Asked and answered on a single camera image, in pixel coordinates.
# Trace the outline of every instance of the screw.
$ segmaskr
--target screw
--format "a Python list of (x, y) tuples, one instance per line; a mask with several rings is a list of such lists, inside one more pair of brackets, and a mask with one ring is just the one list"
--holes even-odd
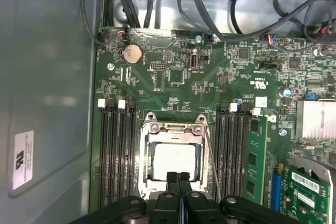
[(290, 202), (290, 198), (288, 195), (285, 195), (285, 202)]
[(156, 133), (159, 131), (159, 126), (157, 124), (152, 124), (151, 131)]
[(300, 206), (300, 211), (303, 215), (307, 214), (307, 209), (304, 206)]
[(236, 199), (234, 199), (234, 198), (227, 198), (226, 201), (229, 202), (230, 204), (237, 203)]
[(202, 37), (201, 37), (201, 35), (195, 36), (194, 40), (195, 40), (196, 43), (202, 43)]
[(280, 136), (286, 136), (286, 135), (287, 135), (287, 131), (286, 131), (285, 129), (281, 129), (281, 130), (279, 131), (279, 135), (280, 135)]
[(195, 131), (195, 134), (200, 134), (202, 132), (202, 129), (201, 127), (195, 127), (194, 131)]
[(193, 198), (198, 198), (200, 196), (198, 193), (191, 193), (190, 195)]
[(107, 64), (107, 69), (110, 70), (110, 71), (112, 71), (114, 69), (114, 64), (108, 63)]

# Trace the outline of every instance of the white slot latch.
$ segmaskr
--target white slot latch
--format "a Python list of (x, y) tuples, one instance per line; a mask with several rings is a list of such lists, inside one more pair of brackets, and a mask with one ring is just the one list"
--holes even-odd
[(118, 100), (118, 108), (124, 110), (126, 108), (126, 101)]
[(98, 105), (99, 108), (105, 108), (106, 107), (106, 100), (105, 99), (98, 99)]

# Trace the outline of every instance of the ram slot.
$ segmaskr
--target ram slot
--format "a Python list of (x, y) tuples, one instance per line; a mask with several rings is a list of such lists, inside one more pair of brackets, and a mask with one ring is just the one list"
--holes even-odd
[[(216, 171), (218, 175), (218, 180), (222, 185), (224, 181), (223, 167), (224, 167), (224, 145), (225, 145), (225, 132), (228, 127), (228, 116), (225, 115), (224, 111), (218, 111), (216, 114), (216, 135), (215, 135), (215, 148), (214, 148), (214, 158), (216, 164)], [(217, 197), (217, 190), (215, 186), (213, 187), (213, 194)]]
[(134, 107), (129, 106), (129, 119), (127, 130), (129, 132), (129, 147), (128, 147), (128, 165), (127, 165), (127, 195), (131, 195), (133, 193), (134, 187), (134, 156), (135, 156), (135, 125), (136, 125), (136, 109)]
[(113, 125), (112, 125), (112, 129), (113, 129), (113, 134), (111, 134), (110, 137), (110, 142), (112, 145), (111, 148), (111, 159), (110, 162), (112, 163), (110, 166), (110, 186), (111, 186), (111, 190), (110, 190), (110, 200), (111, 202), (115, 202), (116, 200), (118, 200), (118, 176), (119, 176), (119, 168), (118, 168), (118, 130), (119, 130), (119, 109), (116, 108), (115, 110), (113, 110), (112, 112), (113, 114)]
[(101, 116), (99, 207), (104, 207), (110, 203), (110, 135), (112, 134), (113, 117), (109, 108), (102, 110)]

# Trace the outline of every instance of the silver heatsink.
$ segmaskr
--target silver heatsink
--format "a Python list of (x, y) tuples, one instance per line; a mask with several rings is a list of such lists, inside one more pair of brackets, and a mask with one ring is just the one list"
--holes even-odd
[(295, 137), (336, 140), (336, 102), (298, 101)]

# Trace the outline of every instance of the sticker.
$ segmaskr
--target sticker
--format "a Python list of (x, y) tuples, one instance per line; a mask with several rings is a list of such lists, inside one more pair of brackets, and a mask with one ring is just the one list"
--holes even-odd
[(305, 177), (302, 177), (299, 174), (296, 173), (292, 173), (292, 179), (302, 185), (304, 185), (305, 187), (309, 188), (310, 190), (315, 191), (316, 193), (320, 193), (320, 186), (318, 184), (316, 184), (313, 181), (310, 181), (308, 179), (306, 179)]
[(255, 107), (267, 108), (267, 97), (256, 97)]
[(34, 131), (16, 134), (14, 141), (13, 190), (33, 178)]
[(302, 200), (308, 206), (315, 208), (315, 202), (312, 201), (310, 198), (306, 197), (305, 195), (298, 192), (298, 199)]

